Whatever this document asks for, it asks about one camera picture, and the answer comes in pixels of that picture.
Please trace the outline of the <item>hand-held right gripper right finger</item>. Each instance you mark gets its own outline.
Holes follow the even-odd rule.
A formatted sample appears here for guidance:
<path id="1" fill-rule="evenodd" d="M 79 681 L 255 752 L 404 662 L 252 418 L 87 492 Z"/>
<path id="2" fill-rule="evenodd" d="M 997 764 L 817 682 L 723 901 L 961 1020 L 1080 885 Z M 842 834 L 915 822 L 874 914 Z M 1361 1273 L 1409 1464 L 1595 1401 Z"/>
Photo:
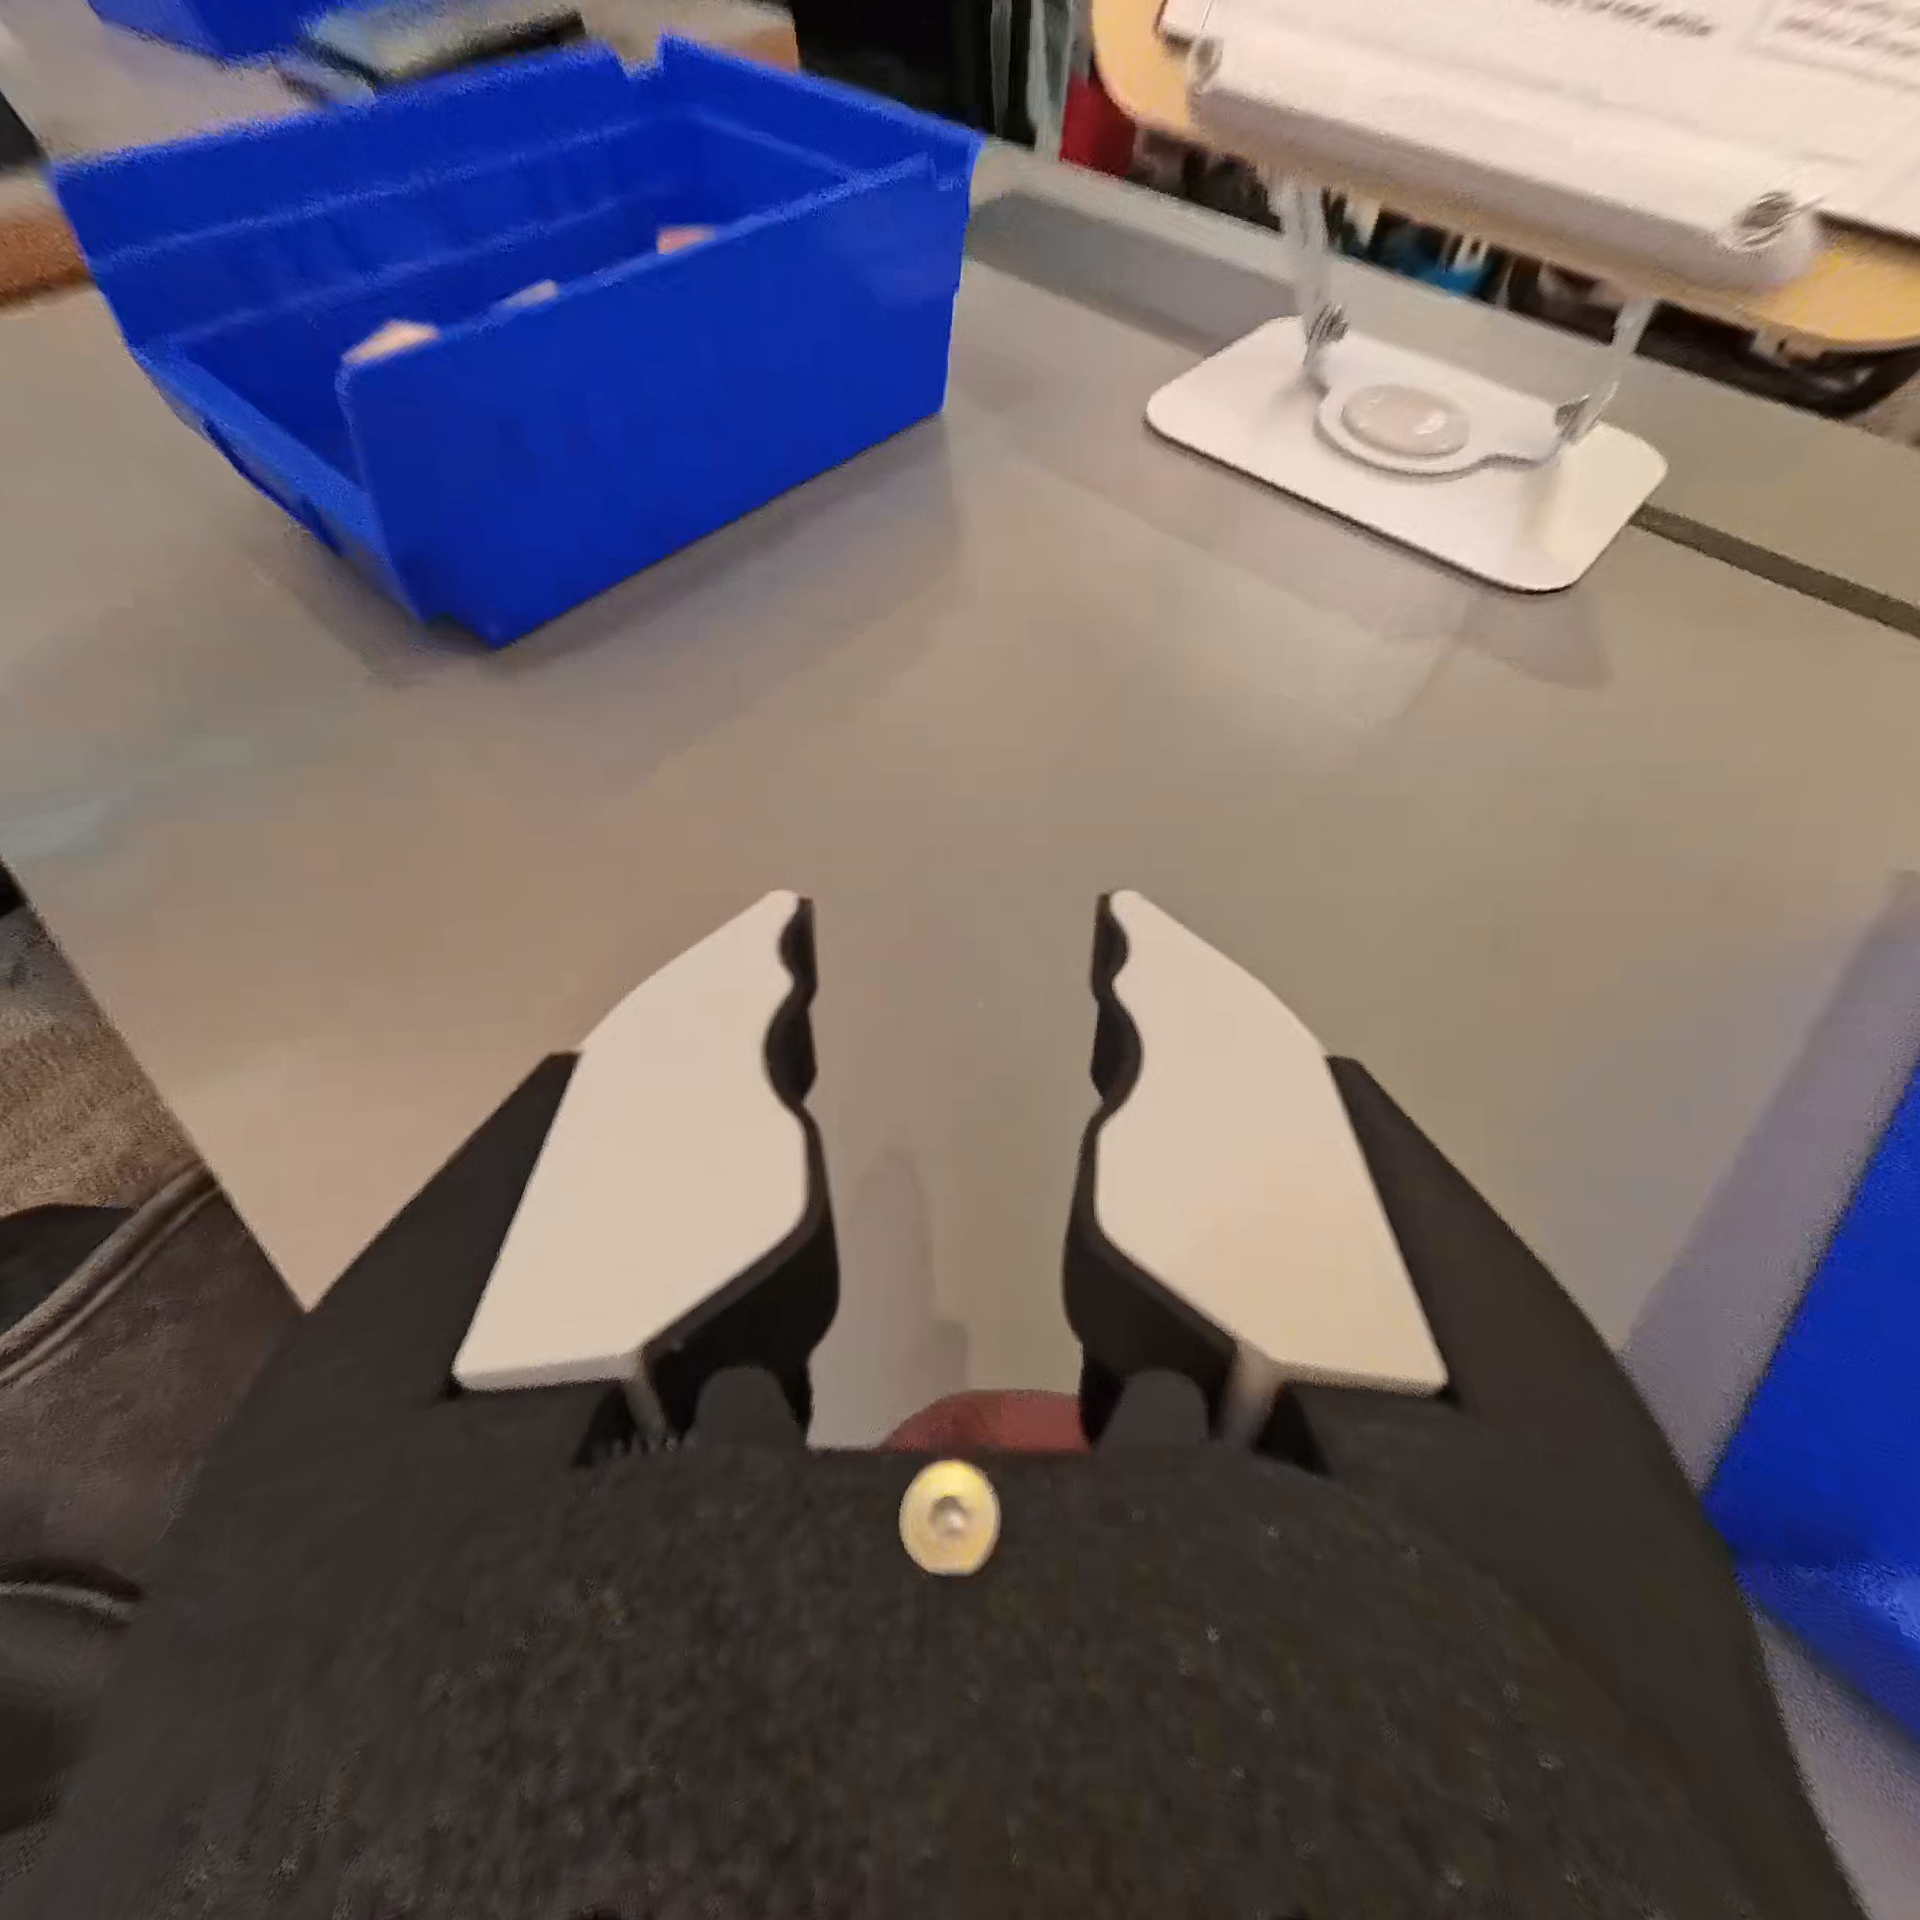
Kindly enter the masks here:
<path id="1" fill-rule="evenodd" d="M 1449 1367 L 1307 1022 L 1139 888 L 1096 903 L 1089 984 L 1065 1226 L 1089 1442 L 1285 1452 L 1306 1389 L 1441 1402 Z"/>

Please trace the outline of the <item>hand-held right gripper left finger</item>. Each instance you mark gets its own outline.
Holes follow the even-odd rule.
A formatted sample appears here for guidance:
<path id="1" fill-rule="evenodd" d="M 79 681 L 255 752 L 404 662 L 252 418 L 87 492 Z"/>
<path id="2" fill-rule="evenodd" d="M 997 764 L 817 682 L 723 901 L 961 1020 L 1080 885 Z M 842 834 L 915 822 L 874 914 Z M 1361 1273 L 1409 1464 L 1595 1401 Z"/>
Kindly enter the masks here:
<path id="1" fill-rule="evenodd" d="M 450 1364 L 463 1392 L 610 1385 L 679 1442 L 746 1370 L 808 1433 L 836 1312 L 817 989 L 811 901 L 776 888 L 602 1017 Z"/>

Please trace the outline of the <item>blue plastic bin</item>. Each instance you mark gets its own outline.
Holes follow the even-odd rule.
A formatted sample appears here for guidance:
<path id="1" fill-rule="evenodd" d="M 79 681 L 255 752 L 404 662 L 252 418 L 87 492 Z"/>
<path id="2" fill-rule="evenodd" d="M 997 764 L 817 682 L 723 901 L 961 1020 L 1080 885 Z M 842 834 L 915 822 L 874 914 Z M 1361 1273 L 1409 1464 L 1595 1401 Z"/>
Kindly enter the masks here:
<path id="1" fill-rule="evenodd" d="M 292 47 L 305 22 L 330 1 L 89 1 L 97 17 L 220 63 L 244 63 Z"/>
<path id="2" fill-rule="evenodd" d="M 980 135 L 666 34 L 63 159 L 131 356 L 504 647 L 944 409 Z M 658 256 L 664 224 L 715 238 Z M 343 368 L 387 320 L 440 337 Z"/>
<path id="3" fill-rule="evenodd" d="M 1917 1077 L 1703 1494 L 1745 1597 L 1917 1738 Z"/>

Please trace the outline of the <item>grey hooded sweatshirt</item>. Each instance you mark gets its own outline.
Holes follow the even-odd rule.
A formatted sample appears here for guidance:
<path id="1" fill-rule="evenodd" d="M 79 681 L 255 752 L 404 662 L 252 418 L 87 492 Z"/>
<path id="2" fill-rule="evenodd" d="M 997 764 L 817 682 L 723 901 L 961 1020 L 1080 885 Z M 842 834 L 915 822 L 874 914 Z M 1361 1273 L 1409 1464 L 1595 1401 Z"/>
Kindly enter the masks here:
<path id="1" fill-rule="evenodd" d="M 300 1316 L 201 1166 L 2 1223 L 2 1833 L 53 1812 L 215 1433 Z"/>

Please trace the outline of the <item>white document stand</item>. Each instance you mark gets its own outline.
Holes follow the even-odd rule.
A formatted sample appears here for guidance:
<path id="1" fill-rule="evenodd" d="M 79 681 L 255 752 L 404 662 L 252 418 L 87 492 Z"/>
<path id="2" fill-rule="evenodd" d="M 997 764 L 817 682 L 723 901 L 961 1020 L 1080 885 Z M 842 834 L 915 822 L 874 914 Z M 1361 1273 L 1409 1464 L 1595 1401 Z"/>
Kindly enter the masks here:
<path id="1" fill-rule="evenodd" d="M 1115 105 L 1253 166 L 1289 247 L 1293 317 L 1176 377 L 1147 424 L 1482 582 L 1575 585 L 1665 480 L 1602 420 L 1659 304 L 1815 352 L 1916 344 L 1916 240 L 1834 218 L 1773 151 L 1361 41 L 1244 20 L 1183 45 L 1162 5 L 1089 10 Z M 1329 191 L 1611 286 L 1585 390 L 1545 399 L 1365 330 Z"/>

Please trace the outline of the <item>silver metal plate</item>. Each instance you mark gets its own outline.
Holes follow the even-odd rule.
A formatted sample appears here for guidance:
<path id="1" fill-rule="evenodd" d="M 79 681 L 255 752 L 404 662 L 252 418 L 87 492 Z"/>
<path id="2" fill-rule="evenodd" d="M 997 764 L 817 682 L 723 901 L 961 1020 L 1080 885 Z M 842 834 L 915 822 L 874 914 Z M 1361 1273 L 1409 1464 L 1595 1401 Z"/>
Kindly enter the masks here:
<path id="1" fill-rule="evenodd" d="M 585 37 L 579 5 L 352 5 L 311 16 L 280 71 L 335 92 L 372 92 L 551 53 Z"/>

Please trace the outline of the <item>printed instruction sheet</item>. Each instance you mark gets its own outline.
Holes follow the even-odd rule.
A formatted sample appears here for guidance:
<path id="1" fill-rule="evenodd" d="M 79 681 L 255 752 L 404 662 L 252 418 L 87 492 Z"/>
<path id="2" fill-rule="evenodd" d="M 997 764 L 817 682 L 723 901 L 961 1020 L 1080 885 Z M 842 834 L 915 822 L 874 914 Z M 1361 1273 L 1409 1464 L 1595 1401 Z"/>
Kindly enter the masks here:
<path id="1" fill-rule="evenodd" d="M 1191 1 L 1156 29 L 1244 20 L 1767 149 L 1834 218 L 1917 234 L 1916 1 Z"/>

